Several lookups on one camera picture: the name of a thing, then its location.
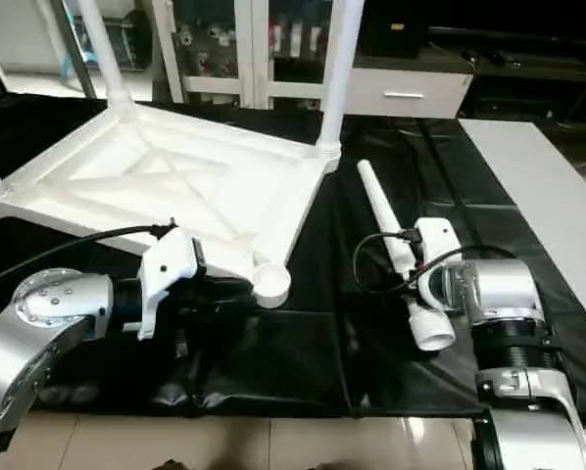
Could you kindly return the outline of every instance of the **black cable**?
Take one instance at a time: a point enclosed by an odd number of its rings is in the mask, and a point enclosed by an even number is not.
[[[356,246],[356,248],[354,249],[354,252],[352,254],[352,272],[354,274],[354,280],[355,280],[357,286],[359,287],[359,289],[361,289],[366,294],[385,295],[385,294],[392,294],[395,292],[405,291],[405,290],[409,289],[409,286],[411,284],[413,284],[414,282],[416,282],[416,280],[419,279],[423,274],[425,274],[426,272],[428,272],[431,269],[433,269],[434,267],[436,267],[440,262],[442,262],[442,261],[444,261],[454,255],[457,255],[457,254],[463,254],[463,253],[467,253],[467,252],[486,251],[486,252],[495,253],[497,255],[501,255],[505,258],[512,258],[512,259],[517,258],[517,256],[515,254],[511,253],[510,251],[505,250],[504,248],[495,247],[493,245],[485,245],[485,244],[465,245],[463,247],[455,248],[453,250],[450,250],[449,252],[444,253],[443,255],[438,256],[437,258],[435,258],[431,262],[429,262],[425,267],[418,270],[415,274],[413,274],[411,277],[409,277],[409,279],[407,279],[406,281],[404,281],[396,286],[393,286],[393,287],[390,287],[390,288],[384,289],[384,290],[372,290],[372,289],[369,289],[368,287],[366,287],[361,282],[361,278],[359,277],[359,272],[358,272],[358,258],[359,258],[361,249],[368,242],[370,242],[371,240],[376,240],[378,238],[382,239],[382,238],[387,238],[387,237],[398,238],[401,240],[407,239],[407,236],[404,231],[397,232],[397,233],[390,233],[390,232],[372,233],[371,235],[367,235],[363,240],[361,240],[361,242]]]
[[[10,274],[13,274],[23,269],[24,267],[30,264],[33,264],[42,259],[55,255],[56,253],[61,252],[62,250],[67,250],[69,248],[76,247],[77,245],[89,242],[97,242],[99,240],[105,240],[107,238],[121,237],[122,235],[128,235],[130,233],[148,232],[157,238],[161,238],[175,226],[175,223],[172,221],[169,225],[134,225],[131,227],[117,228],[115,230],[106,230],[104,232],[93,233],[85,237],[71,240],[70,242],[67,242],[63,245],[60,245],[58,247],[52,248],[51,250],[47,250],[46,252],[36,255],[35,257],[28,258],[25,261],[20,262],[19,264],[15,264],[14,266],[9,267],[5,271],[1,271],[0,280],[4,277],[9,276]]]

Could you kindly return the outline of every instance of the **black tablecloth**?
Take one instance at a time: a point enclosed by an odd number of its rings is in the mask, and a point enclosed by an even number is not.
[[[77,99],[0,97],[0,176],[104,107]],[[320,123],[313,112],[170,109],[308,143],[317,139]],[[84,344],[60,363],[38,405],[184,416],[470,416],[481,410],[464,318],[453,318],[458,338],[452,347],[424,354],[415,347],[399,299],[362,295],[355,287],[352,250],[377,231],[356,171],[361,158],[372,161],[403,225],[424,215],[448,217],[464,244],[497,245],[526,260],[562,339],[586,420],[586,313],[513,201],[456,121],[385,117],[346,117],[341,164],[325,177],[300,233],[289,261],[291,296],[282,308],[198,315],[188,325],[189,354],[181,358],[173,341],[158,335],[144,343],[113,336]],[[69,239],[2,219],[0,270]],[[118,276],[133,275],[138,263],[100,245],[50,262]],[[21,277],[41,267],[1,284],[0,308]],[[381,245],[370,247],[362,262],[367,282],[385,282],[388,267]]]

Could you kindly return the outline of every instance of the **drawer handle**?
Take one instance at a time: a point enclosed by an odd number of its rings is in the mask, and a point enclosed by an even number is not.
[[[408,98],[411,100],[423,100],[425,95],[422,93],[400,93],[398,91],[385,91],[385,98]]]

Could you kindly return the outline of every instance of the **wall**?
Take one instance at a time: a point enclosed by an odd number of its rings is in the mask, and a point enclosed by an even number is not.
[[[0,0],[4,71],[60,71],[64,45],[50,12],[47,0]]]

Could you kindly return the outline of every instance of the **cable connector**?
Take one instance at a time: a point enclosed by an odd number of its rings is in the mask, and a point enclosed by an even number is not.
[[[167,235],[169,232],[171,232],[176,227],[177,227],[177,224],[175,223],[175,219],[172,217],[171,221],[167,225],[158,225],[158,224],[152,225],[149,229],[149,233],[151,235],[153,235],[154,237],[156,237],[157,240],[160,240],[161,238],[163,238],[165,235]]]
[[[405,240],[409,243],[421,243],[421,233],[418,228],[405,228],[402,229],[398,235],[398,238]]]

